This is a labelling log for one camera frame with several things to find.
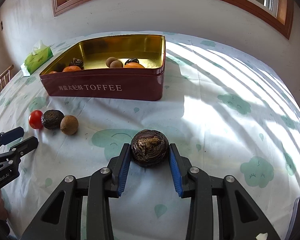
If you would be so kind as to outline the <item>red cherry tomato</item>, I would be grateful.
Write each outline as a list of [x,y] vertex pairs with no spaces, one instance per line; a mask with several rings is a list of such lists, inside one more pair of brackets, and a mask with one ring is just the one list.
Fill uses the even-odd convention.
[[33,129],[42,129],[43,128],[42,116],[43,116],[42,111],[40,111],[40,110],[32,111],[29,116],[29,125]]

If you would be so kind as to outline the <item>wrinkled dark fruit back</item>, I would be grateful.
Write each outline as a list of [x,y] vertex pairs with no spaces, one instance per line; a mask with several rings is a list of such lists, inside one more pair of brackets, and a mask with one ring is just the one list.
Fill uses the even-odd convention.
[[64,118],[64,114],[55,109],[47,110],[41,118],[42,125],[46,129],[60,129],[61,121]]

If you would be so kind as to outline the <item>wrinkled dark fruit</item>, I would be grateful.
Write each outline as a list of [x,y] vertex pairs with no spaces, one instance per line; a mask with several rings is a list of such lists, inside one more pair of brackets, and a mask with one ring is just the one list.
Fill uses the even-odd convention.
[[83,60],[74,57],[71,60],[71,62],[69,63],[69,66],[77,66],[77,67],[83,69],[84,68],[84,62],[83,62]]
[[159,166],[169,155],[168,139],[157,130],[144,129],[136,133],[130,147],[132,160],[143,168]]
[[64,114],[55,109],[47,110],[41,118],[42,125],[46,129],[60,129],[61,121],[64,118]]

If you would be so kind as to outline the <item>brown longan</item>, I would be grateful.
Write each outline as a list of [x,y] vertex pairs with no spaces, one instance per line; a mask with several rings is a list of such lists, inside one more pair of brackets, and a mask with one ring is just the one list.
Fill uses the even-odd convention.
[[66,135],[73,135],[78,131],[78,120],[73,115],[66,115],[61,121],[60,130]]
[[113,61],[110,66],[110,68],[123,68],[123,63],[120,60]]
[[117,58],[115,58],[115,57],[109,57],[109,58],[107,58],[106,59],[106,66],[110,67],[111,63],[114,62],[114,61],[116,61],[116,60],[117,60]]

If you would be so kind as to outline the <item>large front mandarin orange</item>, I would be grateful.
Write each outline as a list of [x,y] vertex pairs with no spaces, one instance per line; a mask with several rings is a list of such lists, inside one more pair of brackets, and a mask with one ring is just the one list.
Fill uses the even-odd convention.
[[79,67],[79,66],[68,66],[63,69],[63,72],[76,72],[76,71],[80,71],[80,70],[81,70],[81,67]]

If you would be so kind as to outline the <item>small orange kumquat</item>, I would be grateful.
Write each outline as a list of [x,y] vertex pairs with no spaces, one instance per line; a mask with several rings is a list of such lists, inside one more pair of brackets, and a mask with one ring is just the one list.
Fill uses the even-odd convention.
[[136,63],[136,62],[130,62],[130,63],[125,64],[124,68],[141,68],[141,69],[143,69],[144,66],[139,63]]

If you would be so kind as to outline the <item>dark purple plum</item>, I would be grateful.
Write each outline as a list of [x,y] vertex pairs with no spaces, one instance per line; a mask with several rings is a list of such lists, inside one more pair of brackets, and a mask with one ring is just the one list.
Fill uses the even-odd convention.
[[130,58],[125,62],[125,64],[129,63],[139,63],[139,60],[137,58]]

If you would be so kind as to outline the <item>wooden chair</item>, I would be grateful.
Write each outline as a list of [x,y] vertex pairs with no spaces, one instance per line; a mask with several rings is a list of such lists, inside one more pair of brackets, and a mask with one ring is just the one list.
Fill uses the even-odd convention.
[[10,65],[3,73],[0,74],[0,92],[6,87],[12,78],[14,65]]

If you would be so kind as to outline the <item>dark chair back right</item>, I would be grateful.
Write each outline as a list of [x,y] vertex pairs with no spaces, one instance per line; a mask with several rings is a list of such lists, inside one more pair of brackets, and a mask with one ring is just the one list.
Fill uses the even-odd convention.
[[300,237],[300,197],[296,198],[285,239],[298,239]]

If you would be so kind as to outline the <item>green tissue pack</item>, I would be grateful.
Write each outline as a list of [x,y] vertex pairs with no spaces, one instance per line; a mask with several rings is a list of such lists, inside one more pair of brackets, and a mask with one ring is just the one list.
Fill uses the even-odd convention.
[[50,46],[39,40],[33,47],[23,64],[20,66],[23,76],[31,76],[39,67],[53,57]]

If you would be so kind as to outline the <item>cloud pattern tablecloth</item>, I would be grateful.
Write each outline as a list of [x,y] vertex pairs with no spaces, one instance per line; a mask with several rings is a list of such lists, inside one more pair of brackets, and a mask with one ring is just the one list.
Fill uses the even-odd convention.
[[[2,189],[12,233],[20,237],[68,175],[89,176],[142,129],[155,129],[207,174],[234,176],[284,239],[300,197],[300,108],[279,76],[229,46],[166,33],[161,100],[50,97],[38,73],[17,73],[0,93],[0,132],[23,127],[36,151]],[[33,129],[32,111],[59,110],[78,131]]]

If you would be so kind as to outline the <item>red toffee tin box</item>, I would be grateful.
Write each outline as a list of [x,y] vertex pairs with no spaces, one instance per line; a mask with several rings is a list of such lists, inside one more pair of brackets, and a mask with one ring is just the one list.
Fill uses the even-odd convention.
[[[63,72],[73,58],[84,68]],[[106,66],[115,57],[123,68]],[[137,58],[144,68],[124,68]],[[90,38],[62,52],[39,74],[50,96],[111,98],[157,101],[162,98],[166,60],[166,40],[157,34],[126,34]]]

